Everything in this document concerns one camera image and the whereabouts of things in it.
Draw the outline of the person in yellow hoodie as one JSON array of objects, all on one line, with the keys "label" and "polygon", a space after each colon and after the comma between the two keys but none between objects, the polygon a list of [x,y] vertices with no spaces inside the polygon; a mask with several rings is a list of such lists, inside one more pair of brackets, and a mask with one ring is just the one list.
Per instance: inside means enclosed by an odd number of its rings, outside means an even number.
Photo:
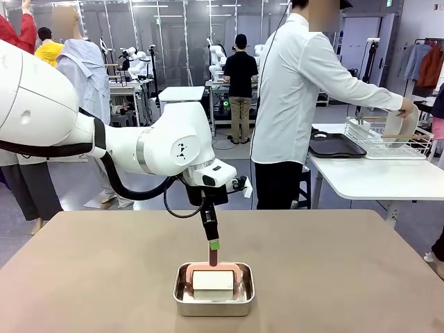
[{"label": "person in yellow hoodie", "polygon": [[60,55],[63,44],[57,43],[52,38],[52,32],[47,27],[41,27],[37,30],[37,35],[41,45],[37,47],[34,56],[50,64],[52,67],[57,65],[57,57]]}]

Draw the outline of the black clothes rack with garments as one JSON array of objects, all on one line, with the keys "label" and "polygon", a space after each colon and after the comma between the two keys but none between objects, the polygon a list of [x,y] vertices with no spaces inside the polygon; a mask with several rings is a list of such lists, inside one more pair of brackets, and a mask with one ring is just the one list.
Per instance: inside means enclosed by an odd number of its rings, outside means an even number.
[{"label": "black clothes rack with garments", "polygon": [[398,76],[405,82],[404,96],[428,99],[444,81],[444,38],[418,38],[404,48]]}]

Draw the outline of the person in white shirt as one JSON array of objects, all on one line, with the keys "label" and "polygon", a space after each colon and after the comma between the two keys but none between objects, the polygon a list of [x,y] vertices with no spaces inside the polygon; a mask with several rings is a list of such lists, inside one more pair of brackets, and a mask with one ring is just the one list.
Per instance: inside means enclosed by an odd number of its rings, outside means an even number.
[{"label": "person in white shirt", "polygon": [[349,0],[291,0],[287,20],[266,41],[251,145],[259,210],[290,209],[307,159],[318,93],[350,103],[358,78],[342,66],[325,36],[350,7]]}]

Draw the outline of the black tripod pole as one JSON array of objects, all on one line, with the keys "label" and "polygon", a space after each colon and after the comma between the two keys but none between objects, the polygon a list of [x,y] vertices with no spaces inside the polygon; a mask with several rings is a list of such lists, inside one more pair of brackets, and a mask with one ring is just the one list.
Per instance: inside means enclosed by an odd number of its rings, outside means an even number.
[{"label": "black tripod pole", "polygon": [[150,56],[151,56],[151,64],[152,64],[152,72],[153,72],[153,84],[155,89],[155,104],[158,108],[161,108],[160,98],[159,98],[159,89],[158,89],[158,79],[157,79],[157,69],[155,65],[155,45],[152,44],[148,47]]}]

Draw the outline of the white background workbench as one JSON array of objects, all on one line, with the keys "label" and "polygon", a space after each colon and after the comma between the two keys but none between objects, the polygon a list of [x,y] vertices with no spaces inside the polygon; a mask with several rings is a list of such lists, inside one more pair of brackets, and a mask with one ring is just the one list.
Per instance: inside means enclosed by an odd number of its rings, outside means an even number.
[{"label": "white background workbench", "polygon": [[127,126],[148,126],[153,122],[151,91],[153,79],[110,82],[112,113],[126,115]]}]

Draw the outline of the person in black t-shirt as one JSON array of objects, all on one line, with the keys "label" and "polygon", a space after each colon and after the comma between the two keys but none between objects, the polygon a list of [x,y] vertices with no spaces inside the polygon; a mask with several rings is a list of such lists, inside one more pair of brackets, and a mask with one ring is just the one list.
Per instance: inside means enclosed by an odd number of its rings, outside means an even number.
[{"label": "person in black t-shirt", "polygon": [[246,52],[248,44],[244,34],[235,38],[236,52],[224,66],[224,81],[229,83],[228,100],[231,110],[231,138],[237,144],[246,144],[249,138],[249,114],[253,97],[252,82],[257,80],[256,60]]}]

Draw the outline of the dark brown serving tray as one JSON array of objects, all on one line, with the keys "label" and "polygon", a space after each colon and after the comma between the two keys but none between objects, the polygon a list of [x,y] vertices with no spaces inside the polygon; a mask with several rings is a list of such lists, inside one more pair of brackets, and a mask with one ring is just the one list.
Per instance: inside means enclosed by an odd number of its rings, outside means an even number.
[{"label": "dark brown serving tray", "polygon": [[309,152],[321,159],[362,158],[366,150],[342,133],[327,133],[312,130]]}]

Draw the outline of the grey step stool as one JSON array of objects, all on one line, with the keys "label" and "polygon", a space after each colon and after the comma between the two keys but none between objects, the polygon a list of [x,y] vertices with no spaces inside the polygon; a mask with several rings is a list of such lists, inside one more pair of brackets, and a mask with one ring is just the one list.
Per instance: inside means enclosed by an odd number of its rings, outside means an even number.
[{"label": "grey step stool", "polygon": [[130,111],[125,114],[113,114],[111,116],[110,125],[116,128],[136,126],[137,123],[135,122],[134,112]]}]

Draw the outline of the person's right hand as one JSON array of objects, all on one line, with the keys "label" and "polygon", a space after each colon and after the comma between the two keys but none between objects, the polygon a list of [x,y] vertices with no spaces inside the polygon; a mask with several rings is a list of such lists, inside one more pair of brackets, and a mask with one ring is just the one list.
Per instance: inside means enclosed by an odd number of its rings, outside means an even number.
[{"label": "person's right hand", "polygon": [[414,104],[411,99],[403,98],[402,106],[398,110],[397,116],[402,117],[402,118],[408,117],[412,113],[413,107],[414,107]]}]

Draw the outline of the white side table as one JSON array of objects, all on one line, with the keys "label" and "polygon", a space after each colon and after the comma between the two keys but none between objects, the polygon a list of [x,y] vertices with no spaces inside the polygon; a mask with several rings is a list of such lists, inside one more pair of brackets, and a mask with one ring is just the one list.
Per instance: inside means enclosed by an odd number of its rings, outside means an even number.
[{"label": "white side table", "polygon": [[385,221],[395,226],[403,201],[444,201],[444,170],[427,160],[320,159],[309,154],[317,174],[311,207],[318,208],[328,182],[348,200],[387,202]]}]

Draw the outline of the pink lint roller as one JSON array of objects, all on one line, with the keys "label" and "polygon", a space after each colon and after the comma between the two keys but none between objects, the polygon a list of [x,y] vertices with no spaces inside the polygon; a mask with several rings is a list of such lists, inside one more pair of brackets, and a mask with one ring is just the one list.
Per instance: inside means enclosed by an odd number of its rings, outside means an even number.
[{"label": "pink lint roller", "polygon": [[219,261],[220,242],[209,241],[207,262],[192,262],[185,273],[194,300],[233,301],[241,283],[241,268],[234,262]]}]

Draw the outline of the person's right forearm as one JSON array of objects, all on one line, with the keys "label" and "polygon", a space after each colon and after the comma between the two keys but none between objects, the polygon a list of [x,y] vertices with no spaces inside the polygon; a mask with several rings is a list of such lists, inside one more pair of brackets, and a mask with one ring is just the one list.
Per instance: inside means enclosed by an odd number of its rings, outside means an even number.
[{"label": "person's right forearm", "polygon": [[368,108],[380,108],[389,111],[401,110],[404,98],[386,88],[358,80],[351,88],[348,102]]}]

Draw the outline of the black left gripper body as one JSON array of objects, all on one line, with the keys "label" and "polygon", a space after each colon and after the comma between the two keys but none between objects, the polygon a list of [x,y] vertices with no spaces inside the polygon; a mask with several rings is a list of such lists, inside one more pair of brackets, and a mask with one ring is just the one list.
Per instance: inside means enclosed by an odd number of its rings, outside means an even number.
[{"label": "black left gripper body", "polygon": [[228,203],[228,192],[225,185],[222,187],[185,187],[191,205],[201,205],[202,200],[214,205]]}]

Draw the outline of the white round plate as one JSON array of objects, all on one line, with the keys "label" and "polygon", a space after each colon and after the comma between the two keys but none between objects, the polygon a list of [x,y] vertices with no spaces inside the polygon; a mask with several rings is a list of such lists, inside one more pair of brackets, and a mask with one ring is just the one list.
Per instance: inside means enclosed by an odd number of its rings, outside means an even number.
[{"label": "white round plate", "polygon": [[399,117],[397,112],[388,112],[382,141],[389,148],[400,148],[407,144],[416,131],[419,116],[419,109],[416,105],[413,105],[411,113],[405,118]]}]

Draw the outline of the white cutlery holder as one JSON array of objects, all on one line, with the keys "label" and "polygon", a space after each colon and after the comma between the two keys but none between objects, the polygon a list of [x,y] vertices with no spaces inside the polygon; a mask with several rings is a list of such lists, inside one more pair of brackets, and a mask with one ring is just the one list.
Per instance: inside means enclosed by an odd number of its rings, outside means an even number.
[{"label": "white cutlery holder", "polygon": [[367,121],[360,123],[355,118],[349,118],[346,122],[346,132],[356,139],[365,139],[370,134],[370,123]]}]

